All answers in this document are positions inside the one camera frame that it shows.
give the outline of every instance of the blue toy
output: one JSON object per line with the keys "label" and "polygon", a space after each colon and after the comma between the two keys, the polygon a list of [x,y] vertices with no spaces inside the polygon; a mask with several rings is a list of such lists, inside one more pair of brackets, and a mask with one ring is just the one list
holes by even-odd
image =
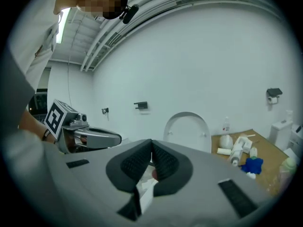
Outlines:
{"label": "blue toy", "polygon": [[241,165],[241,170],[244,172],[251,172],[255,174],[260,174],[262,169],[263,159],[261,158],[247,158],[245,165]]}

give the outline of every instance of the person's arm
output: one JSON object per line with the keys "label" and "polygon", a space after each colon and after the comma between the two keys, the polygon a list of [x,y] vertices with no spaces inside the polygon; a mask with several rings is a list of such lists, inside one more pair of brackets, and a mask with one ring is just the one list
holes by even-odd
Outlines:
{"label": "person's arm", "polygon": [[[47,127],[35,119],[28,110],[25,110],[19,124],[19,129],[30,131],[42,139]],[[52,134],[49,134],[45,141],[55,143],[55,137]]]}

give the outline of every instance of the toilet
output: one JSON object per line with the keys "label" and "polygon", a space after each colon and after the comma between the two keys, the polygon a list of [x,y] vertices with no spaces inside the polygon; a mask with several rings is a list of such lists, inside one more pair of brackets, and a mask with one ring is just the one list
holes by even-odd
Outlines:
{"label": "toilet", "polygon": [[201,116],[192,112],[180,112],[172,116],[165,126],[163,140],[212,152],[212,138],[208,126]]}

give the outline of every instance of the fluorescent light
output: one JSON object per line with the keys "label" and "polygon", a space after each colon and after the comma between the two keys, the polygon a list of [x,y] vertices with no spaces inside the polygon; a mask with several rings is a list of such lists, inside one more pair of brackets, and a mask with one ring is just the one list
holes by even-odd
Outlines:
{"label": "fluorescent light", "polygon": [[71,8],[62,10],[63,15],[62,15],[62,18],[61,18],[61,21],[59,24],[59,33],[57,34],[57,37],[56,37],[56,41],[58,44],[61,44],[61,42],[62,42],[63,30],[64,30],[66,19],[67,19],[67,16],[68,16],[68,13],[70,12],[70,10],[71,10]]}

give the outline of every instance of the wall-mounted dispenser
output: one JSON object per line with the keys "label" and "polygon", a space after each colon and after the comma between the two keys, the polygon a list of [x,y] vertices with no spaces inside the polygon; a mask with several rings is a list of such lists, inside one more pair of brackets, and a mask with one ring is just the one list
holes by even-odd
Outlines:
{"label": "wall-mounted dispenser", "polygon": [[134,105],[138,105],[138,107],[136,107],[136,109],[147,109],[147,102],[140,102],[140,103],[134,103]]}
{"label": "wall-mounted dispenser", "polygon": [[269,104],[277,104],[279,96],[282,95],[282,91],[279,88],[267,89],[266,93]]}
{"label": "wall-mounted dispenser", "polygon": [[108,108],[102,108],[102,113],[103,113],[103,114],[106,114],[106,113],[108,113],[108,112],[109,112]]}

